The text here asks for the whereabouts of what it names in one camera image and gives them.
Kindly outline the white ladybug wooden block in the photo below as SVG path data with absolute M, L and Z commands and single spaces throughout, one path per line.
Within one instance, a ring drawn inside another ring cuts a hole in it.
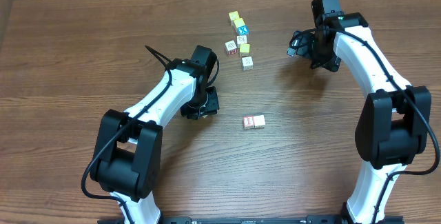
M 266 125 L 264 115 L 253 116 L 253 120 L 254 120 L 254 127 L 255 128 L 264 128 Z

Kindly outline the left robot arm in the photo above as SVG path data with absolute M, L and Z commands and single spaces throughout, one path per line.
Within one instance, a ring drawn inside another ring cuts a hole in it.
M 123 112 L 108 110 L 101 119 L 94 154 L 81 189 L 88 198 L 119 204 L 118 223 L 161 223 L 153 191 L 161 162 L 163 129 L 179 112 L 191 120 L 218 112 L 216 54 L 197 46 L 190 59 L 170 60 L 148 47 L 164 66 L 158 85 Z

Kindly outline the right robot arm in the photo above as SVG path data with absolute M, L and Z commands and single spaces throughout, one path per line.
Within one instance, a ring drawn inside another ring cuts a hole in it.
M 296 31 L 287 54 L 309 59 L 310 68 L 337 72 L 344 63 L 365 96 L 355 131 L 362 159 L 356 186 L 339 215 L 309 216 L 308 223 L 402 223 L 385 206 L 401 175 L 422 176 L 440 164 L 440 147 L 429 125 L 431 93 L 414 87 L 381 52 L 368 22 L 345 13 L 339 0 L 313 0 L 315 27 Z

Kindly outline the red I wooden block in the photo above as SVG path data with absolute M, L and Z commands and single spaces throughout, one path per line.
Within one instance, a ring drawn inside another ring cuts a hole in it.
M 254 129 L 255 128 L 254 116 L 244 116 L 243 127 L 245 130 Z

